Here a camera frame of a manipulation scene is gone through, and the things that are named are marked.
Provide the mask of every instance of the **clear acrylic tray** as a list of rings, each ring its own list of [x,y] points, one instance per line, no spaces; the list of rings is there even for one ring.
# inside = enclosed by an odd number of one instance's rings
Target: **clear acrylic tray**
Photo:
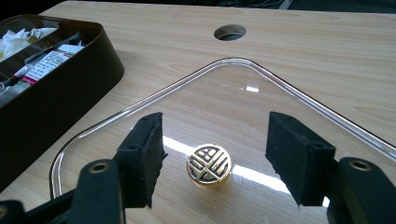
[[[51,169],[55,197],[73,189],[81,168],[111,159],[136,122],[163,112],[163,162],[152,208],[127,209],[133,223],[327,223],[322,207],[298,206],[265,158],[269,112],[291,115],[336,146],[335,159],[357,157],[394,173],[395,147],[292,87],[260,65],[230,58],[125,108],[76,135]],[[203,189],[186,161],[202,144],[224,147],[232,172],[221,187]]]

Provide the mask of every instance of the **brown tray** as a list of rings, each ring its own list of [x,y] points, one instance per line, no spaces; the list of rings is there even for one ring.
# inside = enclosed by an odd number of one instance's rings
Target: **brown tray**
[[[0,191],[10,184],[121,79],[123,66],[104,27],[96,22],[38,15],[0,21],[0,36],[54,27],[56,31],[0,62],[0,81],[24,60],[77,32],[86,47],[0,107]]]

